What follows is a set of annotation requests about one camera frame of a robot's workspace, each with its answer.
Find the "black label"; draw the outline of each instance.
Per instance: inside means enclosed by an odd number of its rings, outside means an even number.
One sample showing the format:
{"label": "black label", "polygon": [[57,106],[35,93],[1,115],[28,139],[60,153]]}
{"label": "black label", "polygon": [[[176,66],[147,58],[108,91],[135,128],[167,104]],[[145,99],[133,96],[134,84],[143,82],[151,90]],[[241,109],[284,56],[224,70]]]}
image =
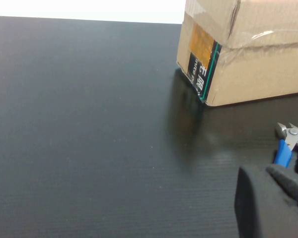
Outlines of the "black label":
{"label": "black label", "polygon": [[209,65],[203,65],[193,53],[190,55],[188,77],[198,91],[201,101],[208,98],[211,82],[217,66],[222,46],[214,41]]}

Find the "table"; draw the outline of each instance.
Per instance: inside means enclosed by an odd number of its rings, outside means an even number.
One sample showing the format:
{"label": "table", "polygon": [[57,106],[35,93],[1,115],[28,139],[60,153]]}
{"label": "table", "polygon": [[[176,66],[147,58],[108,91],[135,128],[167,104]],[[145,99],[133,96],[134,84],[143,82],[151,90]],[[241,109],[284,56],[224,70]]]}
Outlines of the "table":
{"label": "table", "polygon": [[209,108],[180,25],[0,17],[0,237],[238,237],[240,165],[298,95]]}

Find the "cardboard box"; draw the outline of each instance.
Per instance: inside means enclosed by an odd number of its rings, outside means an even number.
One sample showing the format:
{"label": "cardboard box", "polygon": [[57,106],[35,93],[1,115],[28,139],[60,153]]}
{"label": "cardboard box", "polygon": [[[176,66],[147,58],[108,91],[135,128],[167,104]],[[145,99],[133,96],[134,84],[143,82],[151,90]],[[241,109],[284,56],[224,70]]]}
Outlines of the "cardboard box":
{"label": "cardboard box", "polygon": [[210,106],[298,93],[298,0],[187,0],[177,62]]}

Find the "diagonal cutters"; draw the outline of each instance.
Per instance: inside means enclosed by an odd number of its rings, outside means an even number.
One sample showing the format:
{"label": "diagonal cutters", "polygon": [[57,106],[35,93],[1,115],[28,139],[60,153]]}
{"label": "diagonal cutters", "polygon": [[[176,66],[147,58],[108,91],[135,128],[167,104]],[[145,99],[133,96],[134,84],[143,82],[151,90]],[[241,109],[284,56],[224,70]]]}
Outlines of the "diagonal cutters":
{"label": "diagonal cutters", "polygon": [[287,168],[292,157],[292,150],[295,146],[298,146],[298,127],[290,124],[290,128],[287,128],[285,125],[278,123],[276,131],[282,140],[279,142],[274,164]]}

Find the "white wall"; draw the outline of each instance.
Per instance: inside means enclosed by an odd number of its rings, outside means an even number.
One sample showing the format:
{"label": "white wall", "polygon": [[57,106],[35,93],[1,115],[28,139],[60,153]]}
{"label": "white wall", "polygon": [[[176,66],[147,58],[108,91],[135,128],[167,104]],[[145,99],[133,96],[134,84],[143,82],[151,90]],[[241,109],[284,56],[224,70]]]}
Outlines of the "white wall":
{"label": "white wall", "polygon": [[182,23],[185,0],[0,0],[0,16]]}

